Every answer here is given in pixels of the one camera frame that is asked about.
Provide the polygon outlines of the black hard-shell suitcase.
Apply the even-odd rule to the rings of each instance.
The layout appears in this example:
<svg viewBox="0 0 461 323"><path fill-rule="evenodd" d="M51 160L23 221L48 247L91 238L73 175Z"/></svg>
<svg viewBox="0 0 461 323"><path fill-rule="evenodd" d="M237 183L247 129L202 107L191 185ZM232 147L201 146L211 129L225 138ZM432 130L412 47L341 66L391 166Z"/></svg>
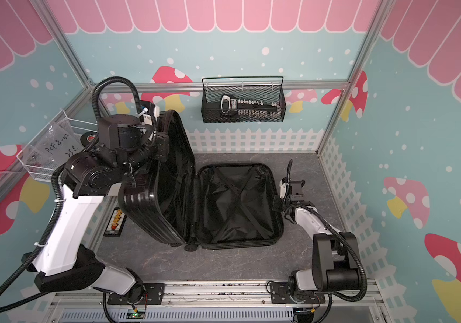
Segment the black hard-shell suitcase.
<svg viewBox="0 0 461 323"><path fill-rule="evenodd" d="M197 169L179 113L161 113L170 139L166 161L154 160L134 184L122 184L120 209L156 241L185 250L271 246L284 233L271 169L262 163L208 164Z"/></svg>

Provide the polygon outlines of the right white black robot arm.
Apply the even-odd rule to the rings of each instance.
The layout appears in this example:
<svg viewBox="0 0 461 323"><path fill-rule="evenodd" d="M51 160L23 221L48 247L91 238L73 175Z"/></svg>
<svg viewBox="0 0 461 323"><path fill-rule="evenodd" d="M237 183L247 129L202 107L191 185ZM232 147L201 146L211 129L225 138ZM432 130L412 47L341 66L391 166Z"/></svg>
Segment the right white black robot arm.
<svg viewBox="0 0 461 323"><path fill-rule="evenodd" d="M304 180L293 180L293 161L280 182L282 215L298 225L313 242L311 266L292 272L288 294L296 303L306 295L327 295L348 302L361 301L368 289L356 236L328 222L313 203L304 199Z"/></svg>

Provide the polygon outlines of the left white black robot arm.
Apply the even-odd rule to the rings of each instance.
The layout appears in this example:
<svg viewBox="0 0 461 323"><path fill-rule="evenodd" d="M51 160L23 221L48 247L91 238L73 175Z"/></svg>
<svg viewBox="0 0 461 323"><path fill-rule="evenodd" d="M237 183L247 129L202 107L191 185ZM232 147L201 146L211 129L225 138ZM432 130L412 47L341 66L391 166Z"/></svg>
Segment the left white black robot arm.
<svg viewBox="0 0 461 323"><path fill-rule="evenodd" d="M107 86L126 85L133 94L136 115L103 117L99 98ZM108 265L86 248L82 238L99 204L114 185L137 184L154 161L164 161L169 138L158 130L159 111L155 104L142 101L136 86L127 78L112 76L99 82L92 93L92 109L97 121L94 139L75 152L51 176L55 208L34 250L25 254L22 264L0 286L0 297L26 271L35 273L38 296L54 292L93 288L118 295L136 305L146 299L143 281L131 270ZM23 299L0 306L0 313L24 304Z"/></svg>

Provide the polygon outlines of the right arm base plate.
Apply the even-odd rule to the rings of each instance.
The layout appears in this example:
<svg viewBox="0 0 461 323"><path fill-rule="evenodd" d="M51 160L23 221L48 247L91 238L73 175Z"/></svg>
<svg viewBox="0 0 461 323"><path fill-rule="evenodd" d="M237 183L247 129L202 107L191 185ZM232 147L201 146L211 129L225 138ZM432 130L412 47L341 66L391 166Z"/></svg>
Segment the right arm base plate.
<svg viewBox="0 0 461 323"><path fill-rule="evenodd" d="M268 281L266 291L271 297L272 304L325 304L324 295L314 291L296 290L289 282Z"/></svg>

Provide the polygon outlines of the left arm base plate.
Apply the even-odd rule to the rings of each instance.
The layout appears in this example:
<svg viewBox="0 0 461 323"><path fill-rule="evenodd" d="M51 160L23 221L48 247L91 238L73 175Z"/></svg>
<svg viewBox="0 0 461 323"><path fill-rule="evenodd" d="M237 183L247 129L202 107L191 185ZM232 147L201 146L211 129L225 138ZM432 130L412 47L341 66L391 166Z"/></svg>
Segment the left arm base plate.
<svg viewBox="0 0 461 323"><path fill-rule="evenodd" d="M110 306L150 306L150 305L160 305L164 297L164 290L166 285L164 283L145 283L144 284L144 293L141 296L136 296L129 301L125 296L120 296L118 294L112 293L108 297L107 304Z"/></svg>

